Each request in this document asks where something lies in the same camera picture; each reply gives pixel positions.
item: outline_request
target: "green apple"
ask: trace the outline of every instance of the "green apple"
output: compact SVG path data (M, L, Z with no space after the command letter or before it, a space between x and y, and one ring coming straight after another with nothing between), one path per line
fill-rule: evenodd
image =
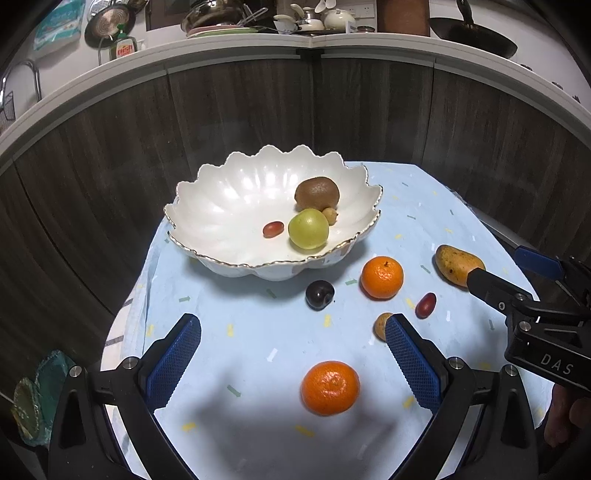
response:
M290 239L304 250L318 248L329 237L329 222L322 212L307 208L291 219L287 226Z

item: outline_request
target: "dish rack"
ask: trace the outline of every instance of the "dish rack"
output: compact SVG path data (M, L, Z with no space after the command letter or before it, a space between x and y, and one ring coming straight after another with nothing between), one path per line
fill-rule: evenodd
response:
M14 114L14 98L12 92L8 92L4 100L4 109L0 112L0 135L16 120Z

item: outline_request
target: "wooden cabinet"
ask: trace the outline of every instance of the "wooden cabinet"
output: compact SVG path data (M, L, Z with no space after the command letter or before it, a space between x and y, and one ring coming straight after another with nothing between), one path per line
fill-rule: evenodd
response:
M0 224L0 391L12 397L53 349L98 361L113 315L52 244L14 165L0 176Z
M421 164L433 69L374 59L321 59L314 67L316 153Z
M301 60L222 63L170 74L183 147L197 177L233 151L314 145L312 71Z
M112 313L139 276L176 184L193 177L166 77L70 118L17 170L57 249Z
M591 151L525 102L435 70L422 168L548 255L591 255Z

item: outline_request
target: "table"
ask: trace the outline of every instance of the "table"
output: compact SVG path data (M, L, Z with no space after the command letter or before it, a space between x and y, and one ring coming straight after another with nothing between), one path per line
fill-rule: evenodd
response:
M158 228L131 303L109 334L103 368L141 356L183 313L200 319L201 345L168 406L155 412L199 478L389 478L431 413L418 406L388 347L372 333L382 312L405 314L445 356L460 356L473 368L499 370L506 363L504 316L448 283L433 255L440 244L470 251L488 271L533 292L523 273L468 207L420 168L363 164L370 184L384 187L382 216L369 237L330 268L276 283L224 278L168 241L165 221ZM388 301L371 300L359 288L364 263L376 255L396 258L405 272L401 291ZM329 280L336 294L314 312L304 291L318 278ZM436 309L418 320L414 304L428 291L437 295ZM309 368L330 359L354 367L362 391L347 412L318 417L301 405L298 389ZM538 424L551 384L521 373ZM477 413L472 407L440 476L455 469ZM112 418L130 467L146 475L121 419Z

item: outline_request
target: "metal faucet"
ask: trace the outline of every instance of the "metal faucet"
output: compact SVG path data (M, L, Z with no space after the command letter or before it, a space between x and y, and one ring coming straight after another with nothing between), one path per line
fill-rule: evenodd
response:
M30 59L21 60L21 61L15 63L14 65L10 66L8 68L8 70L6 71L6 73L4 74L4 77L2 78L2 87L0 88L0 113L2 111L4 111L4 95L6 93L6 82L8 80L8 77L10 76L13 68L17 67L19 65L26 65L33 72L33 76L34 76L34 80L35 80L35 94L37 95L37 102L41 101L41 98L42 98L41 97L41 80L39 79L39 69L37 68L37 65L35 65L34 61L32 61Z

